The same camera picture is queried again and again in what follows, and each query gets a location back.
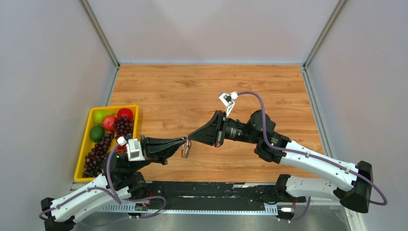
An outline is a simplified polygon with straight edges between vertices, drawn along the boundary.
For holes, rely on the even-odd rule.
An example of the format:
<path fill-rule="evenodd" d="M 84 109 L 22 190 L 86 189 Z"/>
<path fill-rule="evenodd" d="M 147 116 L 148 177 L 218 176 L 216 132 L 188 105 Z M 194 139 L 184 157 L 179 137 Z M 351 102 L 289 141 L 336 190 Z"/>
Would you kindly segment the silver keyring with keys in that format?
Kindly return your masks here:
<path fill-rule="evenodd" d="M 189 137 L 183 137 L 185 141 L 181 147 L 181 157 L 187 159 L 189 157 L 190 149 L 191 149 L 191 141 Z"/>

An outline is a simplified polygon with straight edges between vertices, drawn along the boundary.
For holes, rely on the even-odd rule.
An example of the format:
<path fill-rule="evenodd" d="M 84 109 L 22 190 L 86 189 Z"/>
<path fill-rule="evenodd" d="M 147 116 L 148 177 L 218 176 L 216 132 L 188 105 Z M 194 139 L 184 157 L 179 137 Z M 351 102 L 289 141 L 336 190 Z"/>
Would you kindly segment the black headed silver key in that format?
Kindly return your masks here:
<path fill-rule="evenodd" d="M 189 155 L 191 149 L 191 140 L 187 137 L 186 138 L 186 151 L 185 154 Z"/>

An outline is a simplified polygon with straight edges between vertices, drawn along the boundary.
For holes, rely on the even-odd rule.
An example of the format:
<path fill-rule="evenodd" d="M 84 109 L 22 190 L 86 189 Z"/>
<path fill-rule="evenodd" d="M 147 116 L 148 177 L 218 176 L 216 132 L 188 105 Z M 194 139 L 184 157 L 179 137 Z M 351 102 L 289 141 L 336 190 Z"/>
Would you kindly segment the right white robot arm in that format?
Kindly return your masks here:
<path fill-rule="evenodd" d="M 347 163 L 316 153 L 275 132 L 275 125 L 262 110 L 252 113 L 247 123 L 227 118 L 225 112 L 217 110 L 188 138 L 214 147 L 220 147 L 224 140 L 252 143 L 256 145 L 254 153 L 266 162 L 301 168 L 323 178 L 319 181 L 280 176 L 275 195 L 281 201 L 299 196 L 323 197 L 338 201 L 355 212 L 368 213 L 371 164 L 365 161 Z"/>

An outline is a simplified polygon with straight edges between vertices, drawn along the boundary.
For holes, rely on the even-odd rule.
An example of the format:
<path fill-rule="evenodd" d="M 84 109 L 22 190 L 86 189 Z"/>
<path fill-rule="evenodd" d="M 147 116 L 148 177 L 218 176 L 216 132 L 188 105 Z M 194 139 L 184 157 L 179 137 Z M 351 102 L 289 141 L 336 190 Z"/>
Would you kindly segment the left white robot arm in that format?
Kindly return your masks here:
<path fill-rule="evenodd" d="M 141 211 L 146 211 L 155 199 L 147 188 L 140 169 L 150 163 L 167 164 L 167 160 L 179 148 L 188 154 L 191 141 L 188 137 L 157 139 L 142 136 L 132 139 L 129 135 L 116 140 L 116 147 L 125 146 L 125 153 L 112 150 L 102 165 L 102 173 L 90 183 L 73 193 L 58 199 L 45 198 L 41 201 L 42 212 L 39 218 L 44 221 L 47 231 L 70 231 L 84 218 L 111 204 L 122 202 L 141 203 Z"/>

